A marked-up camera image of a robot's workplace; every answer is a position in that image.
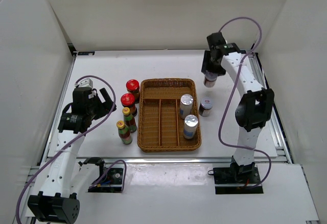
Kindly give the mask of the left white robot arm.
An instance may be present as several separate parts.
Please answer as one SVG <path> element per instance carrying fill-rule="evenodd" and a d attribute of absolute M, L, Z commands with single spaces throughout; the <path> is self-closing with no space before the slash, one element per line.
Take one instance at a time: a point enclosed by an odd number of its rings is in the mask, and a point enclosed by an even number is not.
<path fill-rule="evenodd" d="M 50 168 L 46 180 L 39 192 L 28 198 L 28 207 L 38 221 L 76 222 L 80 202 L 71 190 L 71 179 L 77 153 L 92 121 L 105 120 L 115 110 L 115 98 L 105 88 L 78 86 L 73 90 L 73 101 L 64 107 L 59 120 L 57 152 L 42 167 Z"/>

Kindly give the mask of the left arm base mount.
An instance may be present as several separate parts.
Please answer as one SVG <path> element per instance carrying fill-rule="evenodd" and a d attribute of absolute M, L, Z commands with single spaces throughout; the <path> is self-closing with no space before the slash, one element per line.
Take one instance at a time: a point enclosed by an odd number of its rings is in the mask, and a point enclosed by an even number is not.
<path fill-rule="evenodd" d="M 125 187 L 127 164 L 124 160 L 116 160 L 107 166 L 105 160 L 99 157 L 87 158 L 79 162 L 80 166 L 95 165 L 99 170 L 98 177 L 91 183 L 87 192 L 121 193 Z"/>

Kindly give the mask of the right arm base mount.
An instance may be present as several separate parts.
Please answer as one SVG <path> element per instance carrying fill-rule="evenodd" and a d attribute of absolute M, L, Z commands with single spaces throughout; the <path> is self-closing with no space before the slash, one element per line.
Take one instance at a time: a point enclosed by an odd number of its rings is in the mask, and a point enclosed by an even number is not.
<path fill-rule="evenodd" d="M 214 177 L 215 194 L 263 194 L 261 185 L 254 185 L 261 182 L 258 168 L 255 166 L 253 171 L 236 175 L 231 167 L 214 167 L 207 174 Z"/>

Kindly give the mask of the silver top white can front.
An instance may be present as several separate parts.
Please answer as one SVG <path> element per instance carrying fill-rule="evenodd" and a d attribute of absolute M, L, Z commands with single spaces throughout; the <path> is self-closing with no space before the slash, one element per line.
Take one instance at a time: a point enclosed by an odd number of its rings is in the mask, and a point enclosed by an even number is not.
<path fill-rule="evenodd" d="M 184 119 L 183 136 L 185 139 L 192 139 L 198 127 L 198 118 L 195 115 L 188 115 Z"/>

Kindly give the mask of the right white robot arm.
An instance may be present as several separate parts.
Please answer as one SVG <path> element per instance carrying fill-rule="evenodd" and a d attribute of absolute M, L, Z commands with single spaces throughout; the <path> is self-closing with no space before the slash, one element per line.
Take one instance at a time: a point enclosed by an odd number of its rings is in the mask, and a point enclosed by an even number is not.
<path fill-rule="evenodd" d="M 256 80 L 245 64 L 247 57 L 235 43 L 227 43 L 220 32 L 206 39 L 209 49 L 205 51 L 201 68 L 204 85 L 213 87 L 219 76 L 228 74 L 234 82 L 233 90 L 241 98 L 235 110 L 238 144 L 229 171 L 231 180 L 241 183 L 254 170 L 254 150 L 262 128 L 271 117 L 274 92 Z"/>

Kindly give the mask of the silver white can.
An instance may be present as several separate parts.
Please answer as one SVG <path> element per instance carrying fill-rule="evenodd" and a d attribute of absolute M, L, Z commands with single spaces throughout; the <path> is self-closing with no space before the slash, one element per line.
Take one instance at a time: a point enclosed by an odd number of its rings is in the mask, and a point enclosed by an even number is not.
<path fill-rule="evenodd" d="M 191 114 L 193 101 L 194 99 L 190 94 L 184 94 L 180 98 L 179 116 L 182 119 L 185 119 L 188 115 Z"/>
<path fill-rule="evenodd" d="M 198 118 L 195 115 L 188 115 L 184 119 L 183 136 L 185 139 L 192 139 L 198 127 Z"/>

